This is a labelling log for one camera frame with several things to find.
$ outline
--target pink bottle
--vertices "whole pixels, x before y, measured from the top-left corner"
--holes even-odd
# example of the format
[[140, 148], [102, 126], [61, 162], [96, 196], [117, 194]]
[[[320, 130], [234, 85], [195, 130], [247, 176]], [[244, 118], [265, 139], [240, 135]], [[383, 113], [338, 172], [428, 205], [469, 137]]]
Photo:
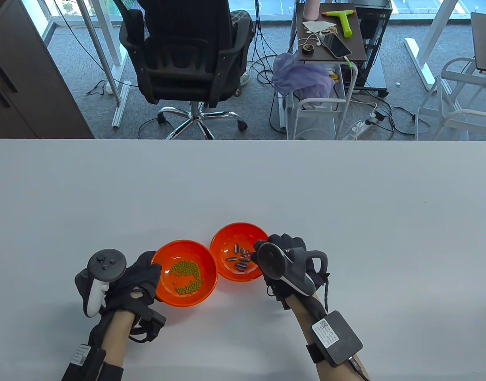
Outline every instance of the pink bottle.
[[317, 20], [320, 6], [321, 0], [306, 0], [305, 8], [303, 9], [303, 19], [307, 21]]

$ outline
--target white paper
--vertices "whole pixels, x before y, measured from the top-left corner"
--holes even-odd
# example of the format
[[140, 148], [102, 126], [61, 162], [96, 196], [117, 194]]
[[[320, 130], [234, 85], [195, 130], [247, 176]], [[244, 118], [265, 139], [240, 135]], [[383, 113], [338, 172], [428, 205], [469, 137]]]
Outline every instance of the white paper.
[[333, 27], [337, 24], [327, 21], [303, 21], [303, 25], [308, 31], [311, 31], [312, 33], [319, 33], [320, 31], [325, 31], [329, 27]]
[[339, 338], [334, 332], [333, 328], [324, 319], [321, 319], [312, 325], [312, 329], [326, 349], [339, 341]]
[[86, 361], [87, 354], [91, 347], [89, 345], [81, 344], [77, 347], [77, 350], [74, 353], [74, 357], [72, 357], [71, 364], [83, 366], [84, 361]]

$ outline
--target dark cabinet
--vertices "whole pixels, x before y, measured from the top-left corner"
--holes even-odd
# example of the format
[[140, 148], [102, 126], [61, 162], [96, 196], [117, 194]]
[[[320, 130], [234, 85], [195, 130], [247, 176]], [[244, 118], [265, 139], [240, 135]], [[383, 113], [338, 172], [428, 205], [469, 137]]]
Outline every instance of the dark cabinet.
[[0, 138], [36, 138], [0, 88]]
[[36, 138], [93, 138], [24, 6], [8, 0], [0, 8], [0, 137], [27, 138], [30, 132]]

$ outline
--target sneaker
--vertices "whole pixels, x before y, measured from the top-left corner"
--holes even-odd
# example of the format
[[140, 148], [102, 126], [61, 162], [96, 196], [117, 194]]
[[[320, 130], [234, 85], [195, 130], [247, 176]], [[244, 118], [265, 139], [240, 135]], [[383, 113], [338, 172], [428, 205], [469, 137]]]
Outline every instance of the sneaker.
[[250, 66], [247, 66], [247, 69], [239, 78], [239, 85], [245, 86], [250, 81], [250, 78], [252, 78], [252, 69], [250, 68]]

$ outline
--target black glove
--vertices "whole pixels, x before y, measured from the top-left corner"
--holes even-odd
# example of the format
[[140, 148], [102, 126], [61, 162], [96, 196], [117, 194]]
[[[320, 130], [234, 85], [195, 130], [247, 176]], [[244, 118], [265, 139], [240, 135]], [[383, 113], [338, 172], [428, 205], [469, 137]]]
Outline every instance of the black glove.
[[[152, 341], [158, 335], [160, 328], [165, 324], [165, 317], [148, 307], [155, 299], [156, 287], [162, 272], [159, 264], [151, 264], [154, 254], [154, 251], [144, 252], [125, 270], [120, 279], [109, 283], [109, 290], [105, 295], [105, 307], [100, 309], [102, 318], [89, 335], [90, 345], [95, 347], [102, 345], [105, 332], [117, 310], [129, 310], [136, 315], [133, 326], [139, 323], [140, 327], [133, 328], [131, 335], [147, 333], [147, 337], [142, 341], [130, 337], [133, 341], [138, 343]], [[83, 300], [87, 299], [90, 291], [87, 269], [75, 277], [75, 284]], [[140, 292], [143, 295], [136, 299], [130, 295], [132, 292]]]
[[[299, 237], [292, 238], [288, 234], [283, 234], [282, 236], [273, 234], [268, 237], [267, 242], [274, 243], [282, 250], [291, 249], [295, 247], [302, 247], [304, 250], [307, 250], [307, 247], [305, 246], [305, 242], [303, 241], [303, 239]], [[259, 247], [261, 247], [263, 243], [265, 243], [265, 241], [257, 241], [254, 244], [255, 252], [252, 254], [251, 259], [253, 262], [257, 263], [257, 265], [259, 265], [257, 262], [257, 250], [259, 249]], [[325, 277], [318, 274], [315, 271], [314, 261], [312, 261], [312, 259], [307, 261], [306, 273], [308, 274], [308, 276], [310, 276], [310, 278], [312, 278], [316, 290], [318, 290], [319, 287], [321, 287], [321, 285], [324, 285], [326, 283], [327, 277], [329, 276], [329, 273], [326, 274]], [[295, 294], [300, 300], [305, 299], [304, 295], [294, 290], [292, 287], [290, 287], [290, 285], [288, 285], [284, 281], [276, 281], [268, 277], [266, 274], [263, 274], [263, 278], [264, 281], [266, 282], [266, 285], [268, 287], [271, 287], [271, 289], [273, 290], [273, 294], [276, 300], [282, 303], [284, 310], [290, 310], [290, 307], [285, 302], [285, 299], [291, 296], [292, 294]]]

